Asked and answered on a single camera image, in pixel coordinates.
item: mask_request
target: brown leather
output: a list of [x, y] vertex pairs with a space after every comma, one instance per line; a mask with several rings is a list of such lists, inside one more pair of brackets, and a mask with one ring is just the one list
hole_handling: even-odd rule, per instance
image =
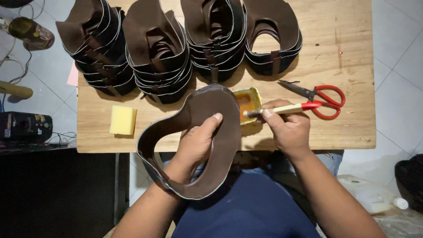
[[[210, 158], [203, 173], [190, 184], [170, 180], [154, 157], [156, 143], [166, 135], [200, 126], [218, 112], [223, 115], [223, 121], [214, 133]], [[150, 124], [138, 138], [137, 152], [155, 173], [159, 180], [157, 185], [184, 199], [199, 200], [211, 195], [225, 181], [240, 136], [239, 105], [235, 95], [222, 85], [211, 84], [188, 95], [175, 115]]]
[[56, 22], [63, 47], [87, 84], [110, 96], [135, 88], [125, 57], [124, 18], [125, 13], [106, 0], [76, 0], [68, 19]]
[[164, 13], [159, 0], [138, 0], [124, 21], [126, 58], [135, 83], [159, 104], [178, 101], [192, 74], [184, 29], [172, 10]]
[[[247, 49], [252, 69], [261, 75], [283, 72], [302, 49], [302, 35], [294, 11], [283, 0], [244, 0], [247, 13]], [[279, 42], [280, 50], [268, 54], [252, 52], [255, 39], [269, 34]]]
[[246, 20], [239, 0], [181, 0], [194, 67], [212, 83], [229, 79], [244, 57]]
[[138, 0], [128, 10], [123, 23], [126, 44], [134, 65], [151, 64], [156, 57], [152, 46], [163, 42], [175, 47], [172, 54], [182, 52], [181, 44], [175, 29], [170, 24], [158, 0]]

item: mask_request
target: hand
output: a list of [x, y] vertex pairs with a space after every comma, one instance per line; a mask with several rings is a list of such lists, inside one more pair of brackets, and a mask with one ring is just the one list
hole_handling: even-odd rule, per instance
[[[263, 104], [261, 108], [272, 109], [287, 105], [292, 103], [278, 99]], [[304, 158], [311, 152], [308, 145], [310, 118], [307, 115], [304, 113], [278, 115], [272, 110], [264, 110], [261, 115], [273, 132], [276, 146], [288, 155], [292, 162]]]
[[222, 120], [223, 115], [217, 113], [207, 118], [201, 126], [183, 131], [178, 151], [172, 162], [193, 173], [200, 164], [209, 158], [213, 133]]

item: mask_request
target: scissors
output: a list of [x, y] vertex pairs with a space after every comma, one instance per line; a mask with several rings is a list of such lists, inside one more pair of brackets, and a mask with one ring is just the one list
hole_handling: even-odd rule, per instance
[[[308, 98], [308, 102], [320, 102], [322, 106], [327, 107], [327, 108], [333, 108], [336, 110], [336, 113], [332, 116], [326, 116], [323, 115], [321, 112], [319, 112], [317, 110], [317, 108], [312, 109], [313, 113], [318, 116], [321, 119], [324, 120], [333, 120], [335, 118], [337, 118], [339, 116], [339, 113], [341, 113], [341, 107], [344, 106], [345, 104], [345, 95], [342, 92], [342, 90], [340, 90], [339, 88], [332, 86], [332, 85], [322, 85], [322, 86], [316, 86], [314, 87], [314, 90], [308, 90], [305, 88], [302, 88], [300, 86], [297, 86], [295, 84], [292, 84], [288, 81], [285, 80], [279, 80], [279, 82], [281, 82], [284, 86], [286, 86], [287, 88], [293, 90], [294, 92], [300, 94], [303, 97]], [[339, 94], [339, 96], [341, 97], [341, 103], [334, 101], [332, 98], [330, 98], [329, 96], [327, 96], [326, 94], [324, 94], [321, 90], [325, 90], [325, 89], [329, 89], [329, 90], [333, 90], [335, 92], [337, 92]], [[314, 96], [320, 96], [321, 98], [323, 98], [324, 100], [326, 100], [326, 102], [323, 101], [319, 101], [319, 100], [315, 100]]]

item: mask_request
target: red brush handle tip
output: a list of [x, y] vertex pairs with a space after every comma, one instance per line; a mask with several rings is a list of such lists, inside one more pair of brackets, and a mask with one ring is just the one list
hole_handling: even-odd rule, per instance
[[311, 109], [321, 107], [321, 103], [320, 102], [306, 102], [306, 103], [301, 103], [301, 107], [303, 111], [306, 111], [306, 110], [311, 110]]

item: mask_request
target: bottle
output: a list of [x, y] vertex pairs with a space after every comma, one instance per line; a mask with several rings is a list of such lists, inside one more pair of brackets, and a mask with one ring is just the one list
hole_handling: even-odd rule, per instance
[[408, 202], [396, 197], [384, 186], [350, 174], [338, 175], [338, 181], [370, 213], [382, 213], [393, 207], [407, 209]]
[[24, 42], [28, 50], [45, 50], [50, 48], [55, 40], [54, 34], [26, 17], [18, 17], [10, 22], [9, 33]]

